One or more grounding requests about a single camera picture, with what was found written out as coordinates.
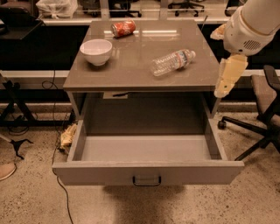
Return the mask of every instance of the clear bottle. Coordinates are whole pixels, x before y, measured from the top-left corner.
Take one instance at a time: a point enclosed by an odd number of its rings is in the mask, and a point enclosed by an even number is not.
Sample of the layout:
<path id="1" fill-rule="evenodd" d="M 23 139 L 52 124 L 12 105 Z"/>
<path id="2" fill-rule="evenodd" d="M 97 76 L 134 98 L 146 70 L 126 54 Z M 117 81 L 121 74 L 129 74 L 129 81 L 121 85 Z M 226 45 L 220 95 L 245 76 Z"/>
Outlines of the clear bottle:
<path id="1" fill-rule="evenodd" d="M 187 67 L 194 58 L 194 51 L 182 49 L 164 57 L 154 59 L 151 62 L 150 70 L 153 75 L 161 76 L 181 67 Z"/>

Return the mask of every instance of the white bowl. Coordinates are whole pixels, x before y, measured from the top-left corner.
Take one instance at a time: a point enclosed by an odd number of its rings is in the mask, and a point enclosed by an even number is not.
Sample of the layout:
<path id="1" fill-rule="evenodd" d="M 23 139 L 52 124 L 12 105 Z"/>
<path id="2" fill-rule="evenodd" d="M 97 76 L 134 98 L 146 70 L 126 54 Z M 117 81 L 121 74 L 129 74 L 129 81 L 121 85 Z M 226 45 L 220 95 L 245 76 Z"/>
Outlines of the white bowl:
<path id="1" fill-rule="evenodd" d="M 85 59 L 95 66 L 102 66 L 112 54 L 112 43 L 106 39 L 91 39 L 80 46 Z"/>

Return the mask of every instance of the person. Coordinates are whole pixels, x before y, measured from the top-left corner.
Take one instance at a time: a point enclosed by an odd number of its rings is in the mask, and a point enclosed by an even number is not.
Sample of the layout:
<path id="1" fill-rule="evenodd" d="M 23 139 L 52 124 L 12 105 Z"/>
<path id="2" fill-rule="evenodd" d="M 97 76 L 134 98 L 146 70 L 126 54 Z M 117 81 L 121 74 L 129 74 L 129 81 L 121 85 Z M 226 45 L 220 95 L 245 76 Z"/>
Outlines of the person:
<path id="1" fill-rule="evenodd" d="M 17 169 L 14 163 L 0 165 L 0 180 L 7 179 Z"/>

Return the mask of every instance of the soda can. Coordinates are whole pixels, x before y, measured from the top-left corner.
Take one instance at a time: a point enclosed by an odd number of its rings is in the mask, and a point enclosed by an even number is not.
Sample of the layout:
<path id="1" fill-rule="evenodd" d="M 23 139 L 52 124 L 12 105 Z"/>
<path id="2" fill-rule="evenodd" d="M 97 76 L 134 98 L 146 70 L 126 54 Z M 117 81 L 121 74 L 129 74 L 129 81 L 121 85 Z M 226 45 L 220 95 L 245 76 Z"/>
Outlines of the soda can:
<path id="1" fill-rule="evenodd" d="M 136 29 L 135 23 L 133 20 L 127 20 L 120 23 L 112 24 L 111 30 L 114 34 L 115 38 L 119 38 L 121 36 L 129 35 L 133 33 Z"/>

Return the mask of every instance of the drawer handle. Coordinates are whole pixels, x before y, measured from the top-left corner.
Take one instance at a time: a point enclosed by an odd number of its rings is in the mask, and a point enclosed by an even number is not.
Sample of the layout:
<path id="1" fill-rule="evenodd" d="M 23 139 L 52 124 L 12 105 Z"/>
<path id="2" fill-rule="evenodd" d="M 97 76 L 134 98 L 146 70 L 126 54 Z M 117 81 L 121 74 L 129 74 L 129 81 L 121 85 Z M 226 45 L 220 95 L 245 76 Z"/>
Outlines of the drawer handle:
<path id="1" fill-rule="evenodd" d="M 137 183 L 137 179 L 136 177 L 133 177 L 132 178 L 132 182 L 133 182 L 133 185 L 134 186 L 160 186 L 161 184 L 161 177 L 159 176 L 158 177 L 158 182 L 157 183 L 152 183 L 152 184 L 140 184 L 140 183 Z"/>

